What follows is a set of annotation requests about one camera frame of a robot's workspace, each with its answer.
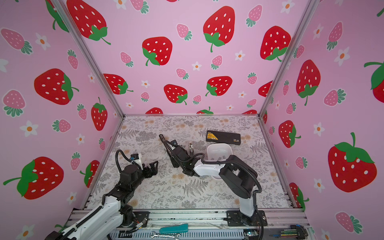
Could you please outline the beige mini stapler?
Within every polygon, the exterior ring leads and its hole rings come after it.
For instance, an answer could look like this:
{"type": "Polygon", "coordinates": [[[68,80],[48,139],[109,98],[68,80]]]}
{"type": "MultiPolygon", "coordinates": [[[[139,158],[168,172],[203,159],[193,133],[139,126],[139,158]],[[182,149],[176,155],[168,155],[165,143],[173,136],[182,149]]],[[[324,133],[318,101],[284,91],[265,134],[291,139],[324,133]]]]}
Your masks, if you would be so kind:
{"type": "Polygon", "coordinates": [[[190,142],[189,143],[189,151],[190,151],[190,155],[194,155],[195,153],[194,153],[194,146],[193,146],[193,143],[192,142],[190,142]]]}

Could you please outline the black stapler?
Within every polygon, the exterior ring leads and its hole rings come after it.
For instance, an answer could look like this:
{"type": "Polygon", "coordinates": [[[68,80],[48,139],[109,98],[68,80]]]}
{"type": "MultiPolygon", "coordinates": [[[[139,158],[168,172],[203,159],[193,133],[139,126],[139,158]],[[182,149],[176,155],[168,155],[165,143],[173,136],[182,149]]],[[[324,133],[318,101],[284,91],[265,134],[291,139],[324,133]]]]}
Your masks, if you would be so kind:
{"type": "Polygon", "coordinates": [[[161,142],[163,143],[163,145],[166,148],[166,152],[167,152],[168,156],[170,157],[170,160],[171,160],[173,167],[178,168],[179,165],[178,165],[177,161],[174,159],[173,151],[170,147],[170,144],[168,143],[168,141],[164,138],[164,136],[162,134],[160,134],[159,137],[160,137],[161,142]]]}

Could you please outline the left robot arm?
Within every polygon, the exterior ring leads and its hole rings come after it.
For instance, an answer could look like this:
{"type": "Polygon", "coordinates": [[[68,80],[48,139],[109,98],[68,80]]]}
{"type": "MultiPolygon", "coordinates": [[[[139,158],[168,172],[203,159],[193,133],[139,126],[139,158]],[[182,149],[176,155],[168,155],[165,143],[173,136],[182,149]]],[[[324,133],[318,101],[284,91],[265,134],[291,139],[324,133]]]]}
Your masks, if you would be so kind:
{"type": "Polygon", "coordinates": [[[103,240],[119,226],[129,226],[134,220],[133,207],[128,204],[144,179],[158,173],[158,161],[145,166],[141,154],[129,158],[122,150],[115,154],[120,179],[114,188],[104,194],[102,203],[85,217],[62,230],[51,232],[47,240],[103,240]]]}

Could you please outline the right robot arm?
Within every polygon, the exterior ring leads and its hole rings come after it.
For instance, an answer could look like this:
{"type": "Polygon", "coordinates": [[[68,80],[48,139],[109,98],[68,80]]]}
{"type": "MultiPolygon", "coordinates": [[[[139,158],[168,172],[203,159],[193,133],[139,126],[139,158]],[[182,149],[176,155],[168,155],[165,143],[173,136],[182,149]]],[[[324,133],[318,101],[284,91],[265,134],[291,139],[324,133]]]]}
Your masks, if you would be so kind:
{"type": "Polygon", "coordinates": [[[258,210],[256,194],[262,192],[258,174],[249,165],[233,154],[228,144],[211,144],[207,153],[189,154],[176,141],[163,140],[173,167],[182,168],[191,177],[210,176],[223,180],[239,197],[237,217],[226,218],[229,225],[263,226],[263,216],[258,210]]]}

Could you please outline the white plastic tray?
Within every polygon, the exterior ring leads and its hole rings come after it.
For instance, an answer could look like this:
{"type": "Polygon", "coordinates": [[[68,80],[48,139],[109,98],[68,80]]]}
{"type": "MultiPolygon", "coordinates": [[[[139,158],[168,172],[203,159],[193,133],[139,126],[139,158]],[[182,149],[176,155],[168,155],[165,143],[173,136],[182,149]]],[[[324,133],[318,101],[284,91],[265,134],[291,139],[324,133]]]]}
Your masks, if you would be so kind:
{"type": "MultiPolygon", "coordinates": [[[[233,155],[233,150],[228,144],[212,144],[207,147],[208,162],[223,162],[228,159],[230,155],[233,155]]],[[[222,178],[219,176],[220,170],[224,165],[219,165],[217,163],[208,164],[210,173],[212,173],[212,178],[216,181],[222,181],[222,178]]]]}

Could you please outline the black staple box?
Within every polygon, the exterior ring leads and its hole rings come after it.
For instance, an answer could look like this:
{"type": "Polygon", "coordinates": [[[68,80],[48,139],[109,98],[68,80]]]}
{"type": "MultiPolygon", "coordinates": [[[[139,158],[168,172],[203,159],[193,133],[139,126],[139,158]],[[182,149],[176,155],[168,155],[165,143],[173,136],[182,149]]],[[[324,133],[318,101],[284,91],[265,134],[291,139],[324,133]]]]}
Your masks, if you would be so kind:
{"type": "Polygon", "coordinates": [[[241,135],[237,133],[207,130],[206,141],[239,146],[241,144],[241,135]]]}

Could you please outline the silver wrench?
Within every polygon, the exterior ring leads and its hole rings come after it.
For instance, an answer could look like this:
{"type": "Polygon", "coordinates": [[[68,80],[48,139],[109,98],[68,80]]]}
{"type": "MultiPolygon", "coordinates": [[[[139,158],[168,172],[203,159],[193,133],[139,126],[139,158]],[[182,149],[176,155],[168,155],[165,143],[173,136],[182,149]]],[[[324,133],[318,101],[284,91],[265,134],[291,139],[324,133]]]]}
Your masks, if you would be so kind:
{"type": "Polygon", "coordinates": [[[156,232],[151,232],[150,237],[153,238],[167,238],[167,239],[173,239],[173,240],[179,240],[181,237],[181,234],[161,234],[156,232]]]}

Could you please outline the teal handled tool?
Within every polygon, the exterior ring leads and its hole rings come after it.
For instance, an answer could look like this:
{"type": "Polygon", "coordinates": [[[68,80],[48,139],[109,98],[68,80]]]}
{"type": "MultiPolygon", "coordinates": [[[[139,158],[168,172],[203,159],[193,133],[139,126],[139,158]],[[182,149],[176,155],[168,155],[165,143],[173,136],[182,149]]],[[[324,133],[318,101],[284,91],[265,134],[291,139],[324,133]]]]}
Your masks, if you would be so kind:
{"type": "Polygon", "coordinates": [[[161,234],[181,234],[181,233],[187,233],[189,230],[188,224],[181,224],[181,225],[174,225],[174,226],[168,226],[163,227],[159,229],[159,233],[161,234]]]}

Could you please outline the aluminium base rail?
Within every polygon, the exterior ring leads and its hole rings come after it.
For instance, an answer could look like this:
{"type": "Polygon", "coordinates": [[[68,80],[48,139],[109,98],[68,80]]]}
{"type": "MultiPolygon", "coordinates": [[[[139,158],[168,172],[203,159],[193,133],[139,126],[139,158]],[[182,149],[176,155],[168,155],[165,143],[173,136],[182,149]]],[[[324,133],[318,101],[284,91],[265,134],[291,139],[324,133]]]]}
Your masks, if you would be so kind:
{"type": "Polygon", "coordinates": [[[161,228],[175,227],[186,224],[188,230],[179,233],[180,240],[257,240],[259,233],[264,231],[264,240],[282,240],[284,230],[293,226],[301,226],[308,234],[307,240],[317,237],[309,221],[301,209],[260,209],[266,226],[255,227],[235,226],[228,220],[235,216],[233,209],[178,209],[178,210],[138,210],[134,211],[139,222],[145,221],[146,226],[134,233],[129,233],[130,228],[117,227],[105,233],[99,233],[99,240],[149,240],[151,234],[154,239],[160,239],[161,228]]]}

